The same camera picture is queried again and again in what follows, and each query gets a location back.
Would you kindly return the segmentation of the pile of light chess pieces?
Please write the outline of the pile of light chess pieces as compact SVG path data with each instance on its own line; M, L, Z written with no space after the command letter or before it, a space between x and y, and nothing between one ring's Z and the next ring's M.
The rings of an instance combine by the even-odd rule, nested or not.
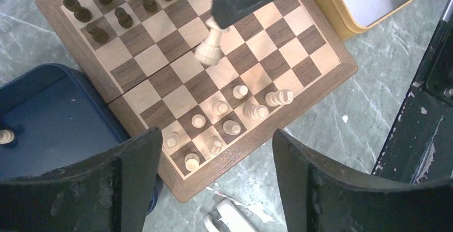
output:
M11 130L3 129L0 131L0 144L9 144L13 142L14 138L14 132Z

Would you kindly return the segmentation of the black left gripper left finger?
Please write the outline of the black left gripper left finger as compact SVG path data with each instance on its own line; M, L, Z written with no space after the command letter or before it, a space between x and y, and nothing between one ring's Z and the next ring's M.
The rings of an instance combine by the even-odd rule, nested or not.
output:
M1 231L142 231L162 143L152 127L79 163L1 180Z

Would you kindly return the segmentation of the dark blue tray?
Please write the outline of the dark blue tray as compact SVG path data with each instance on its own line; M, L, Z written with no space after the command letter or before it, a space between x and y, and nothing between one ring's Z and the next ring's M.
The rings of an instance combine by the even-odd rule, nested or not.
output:
M43 64L1 86L1 181L34 178L79 163L130 139L79 71Z

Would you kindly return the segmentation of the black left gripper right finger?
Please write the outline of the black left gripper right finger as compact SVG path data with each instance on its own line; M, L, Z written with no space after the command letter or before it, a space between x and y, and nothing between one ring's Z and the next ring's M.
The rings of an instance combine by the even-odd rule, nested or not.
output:
M272 137L288 231L452 231L452 179L421 185L352 169L281 129Z

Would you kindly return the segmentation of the white stapler-like device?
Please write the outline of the white stapler-like device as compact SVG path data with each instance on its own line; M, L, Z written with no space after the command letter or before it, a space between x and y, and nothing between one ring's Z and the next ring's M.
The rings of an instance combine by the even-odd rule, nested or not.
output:
M257 231L228 199L222 200L216 209L229 231Z

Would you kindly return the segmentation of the light chess piece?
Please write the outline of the light chess piece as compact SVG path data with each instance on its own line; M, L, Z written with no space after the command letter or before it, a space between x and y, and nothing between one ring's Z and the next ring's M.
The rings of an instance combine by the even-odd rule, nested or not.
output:
M197 46L194 57L204 65L215 66L221 59L221 36L223 33L228 33L230 28L220 28L214 17L208 18L206 25L209 27L209 34L207 38Z
M265 96L265 102L269 106L288 105L294 100L294 93L289 89L273 91Z
M235 99L243 99L248 94L248 87L245 85L237 85L232 90L232 95Z

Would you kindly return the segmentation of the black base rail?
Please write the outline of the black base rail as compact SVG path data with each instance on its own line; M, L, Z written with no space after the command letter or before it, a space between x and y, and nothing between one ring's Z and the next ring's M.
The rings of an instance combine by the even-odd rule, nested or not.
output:
M452 178L452 0L371 174L410 184Z

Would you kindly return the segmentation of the wooden chessboard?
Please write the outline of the wooden chessboard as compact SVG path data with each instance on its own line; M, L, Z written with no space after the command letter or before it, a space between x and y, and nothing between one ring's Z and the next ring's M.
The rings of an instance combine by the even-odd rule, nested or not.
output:
M36 0L130 136L163 134L158 174L184 203L357 71L313 0L275 0L195 59L212 0ZM248 87L235 99L237 85ZM294 100L269 106L289 89Z

